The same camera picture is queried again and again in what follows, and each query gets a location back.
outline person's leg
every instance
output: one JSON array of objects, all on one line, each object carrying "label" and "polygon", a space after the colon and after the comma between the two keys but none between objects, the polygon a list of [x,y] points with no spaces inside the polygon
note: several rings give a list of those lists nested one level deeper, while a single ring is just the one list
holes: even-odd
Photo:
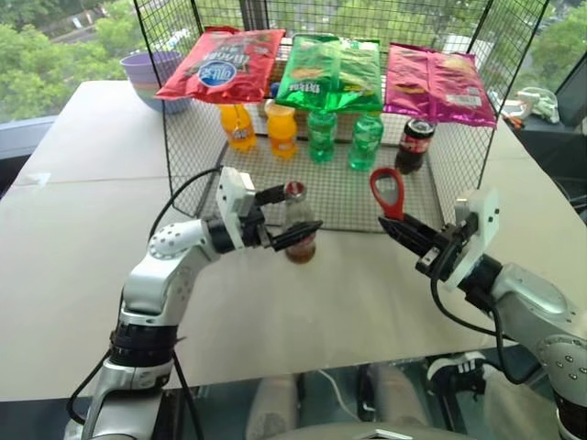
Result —
[{"label": "person's leg", "polygon": [[264,440],[295,429],[297,404],[294,375],[262,379],[250,408],[246,440]]},{"label": "person's leg", "polygon": [[381,422],[394,425],[428,426],[424,408],[414,385],[393,365],[371,364],[370,374],[375,389],[375,410]]},{"label": "person's leg", "polygon": [[500,440],[559,438],[556,406],[527,385],[514,385],[495,371],[487,377],[485,421]]}]

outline snack bag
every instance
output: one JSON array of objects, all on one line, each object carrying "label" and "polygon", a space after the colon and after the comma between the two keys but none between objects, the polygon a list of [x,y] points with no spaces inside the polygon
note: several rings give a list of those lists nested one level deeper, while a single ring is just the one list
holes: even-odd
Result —
[{"label": "snack bag", "polygon": [[305,110],[381,112],[379,43],[296,35],[276,102]]},{"label": "snack bag", "polygon": [[296,35],[275,102],[306,110],[327,110],[337,88],[340,41],[329,35]]},{"label": "snack bag", "polygon": [[385,111],[425,119],[495,127],[475,56],[391,44]]},{"label": "snack bag", "polygon": [[284,34],[208,27],[156,96],[192,97],[212,104],[260,102]]},{"label": "snack bag", "polygon": [[379,41],[342,39],[338,74],[338,112],[381,112]]}]

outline wire mesh basket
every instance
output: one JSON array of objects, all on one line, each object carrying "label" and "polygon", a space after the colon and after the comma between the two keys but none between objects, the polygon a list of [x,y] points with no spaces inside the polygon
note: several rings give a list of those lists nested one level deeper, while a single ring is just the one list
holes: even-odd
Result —
[{"label": "wire mesh basket", "polygon": [[[469,52],[496,117],[534,37],[548,0],[135,0],[138,20],[153,60],[154,52],[186,55],[205,27],[229,25],[245,30],[284,28],[271,77],[279,81],[296,32],[330,32],[348,38],[381,42],[382,79],[390,42],[436,50]],[[160,85],[172,74],[153,62]],[[382,232],[380,208],[369,189],[369,173],[350,170],[347,151],[358,115],[339,115],[335,158],[316,164],[307,155],[306,114],[296,112],[299,151],[283,161],[270,153],[267,119],[261,104],[247,104],[258,135],[254,151],[237,153],[227,147],[226,135],[214,105],[191,101],[182,112],[163,106],[165,151],[173,192],[198,171],[225,164],[251,174],[260,189],[290,180],[308,188],[308,201],[324,228]],[[397,144],[407,120],[382,115],[385,126],[375,166],[393,166]],[[405,177],[404,210],[433,227],[454,221],[452,206],[463,191],[481,185],[494,130],[459,124],[440,124],[424,167]],[[182,193],[174,207],[190,216],[215,211],[216,177],[197,181]],[[269,208],[269,224],[280,225],[282,212]]]}]

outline floor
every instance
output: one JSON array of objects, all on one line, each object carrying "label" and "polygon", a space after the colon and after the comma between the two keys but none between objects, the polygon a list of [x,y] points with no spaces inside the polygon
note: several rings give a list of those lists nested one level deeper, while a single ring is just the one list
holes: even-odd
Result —
[{"label": "floor", "polygon": [[[485,350],[487,358],[495,359],[494,350]],[[521,374],[535,361],[520,346],[507,349],[507,356],[515,374]],[[444,419],[437,399],[425,389],[422,378],[426,374],[421,361],[399,363],[423,403],[431,425],[444,428]],[[334,368],[328,372],[337,381],[343,400],[351,410],[355,409],[355,374],[357,367]],[[257,380],[244,380],[203,387],[198,391],[196,405],[207,438],[215,440],[243,439],[249,416],[249,407],[255,395]],[[547,380],[538,383],[537,391],[549,395]],[[472,392],[457,396],[460,412],[467,433],[478,440],[498,440],[489,432],[483,420],[483,397],[473,399]],[[79,411],[88,401],[79,402]],[[18,440],[61,440],[67,423],[65,400],[22,401],[0,403],[0,438]],[[301,405],[299,425],[308,426],[332,422],[345,422],[350,418],[339,407],[330,383],[317,372],[305,373],[305,397]],[[183,439],[195,439],[187,417],[183,420]]]}]

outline orange soda bottle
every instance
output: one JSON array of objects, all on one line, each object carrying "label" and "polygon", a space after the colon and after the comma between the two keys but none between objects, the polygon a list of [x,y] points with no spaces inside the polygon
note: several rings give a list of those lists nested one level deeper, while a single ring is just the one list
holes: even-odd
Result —
[{"label": "orange soda bottle", "polygon": [[249,151],[257,138],[250,115],[243,104],[220,104],[220,123],[227,133],[228,145],[237,151]]},{"label": "orange soda bottle", "polygon": [[267,134],[271,142],[271,153],[278,158],[291,159],[297,152],[295,109],[278,105],[270,99],[265,103],[265,113],[269,118]]}]

